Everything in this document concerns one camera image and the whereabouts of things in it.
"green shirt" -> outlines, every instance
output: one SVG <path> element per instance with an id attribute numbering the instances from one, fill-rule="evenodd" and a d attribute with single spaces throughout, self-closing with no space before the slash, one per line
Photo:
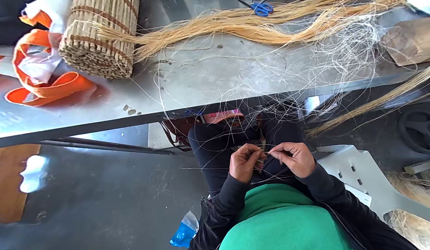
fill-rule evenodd
<path id="1" fill-rule="evenodd" d="M 220 250 L 350 250 L 330 213 L 295 188 L 266 184 L 247 192 Z"/>

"brown bag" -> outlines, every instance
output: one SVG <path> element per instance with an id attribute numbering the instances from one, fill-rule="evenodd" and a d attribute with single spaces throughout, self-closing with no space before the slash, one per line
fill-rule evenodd
<path id="1" fill-rule="evenodd" d="M 159 122 L 166 133 L 167 138 L 170 143 L 182 152 L 191 151 L 188 137 L 190 129 L 195 125 L 195 123 L 201 123 L 201 121 L 196 117 L 185 117 L 177 120 L 168 120 Z"/>

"wooden board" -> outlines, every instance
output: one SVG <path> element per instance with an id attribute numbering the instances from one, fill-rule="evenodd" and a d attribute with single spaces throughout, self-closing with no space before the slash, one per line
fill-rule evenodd
<path id="1" fill-rule="evenodd" d="M 399 66 L 430 61 L 430 17 L 397 23 L 381 44 Z"/>
<path id="2" fill-rule="evenodd" d="M 23 144 L 0 149 L 0 223 L 18 222 L 27 194 L 19 190 L 20 173 L 32 155 L 39 154 L 40 145 Z"/>

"rolled mat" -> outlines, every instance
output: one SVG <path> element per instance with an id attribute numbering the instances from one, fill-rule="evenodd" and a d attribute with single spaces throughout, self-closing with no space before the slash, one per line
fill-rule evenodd
<path id="1" fill-rule="evenodd" d="M 59 54 L 67 64 L 93 75 L 129 77 L 134 45 L 101 39 L 88 21 L 134 35 L 138 8 L 139 0 L 73 0 Z"/>

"hand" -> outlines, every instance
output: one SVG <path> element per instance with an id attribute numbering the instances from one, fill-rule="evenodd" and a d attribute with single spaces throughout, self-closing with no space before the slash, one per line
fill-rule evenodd
<path id="1" fill-rule="evenodd" d="M 269 151 L 270 155 L 280 160 L 299 178 L 308 177 L 315 168 L 315 160 L 304 143 L 283 142 Z"/>
<path id="2" fill-rule="evenodd" d="M 258 159 L 266 160 L 267 156 L 257 145 L 244 144 L 236 152 L 230 156 L 230 175 L 243 182 L 248 183 L 251 181 L 254 166 L 263 167 Z"/>

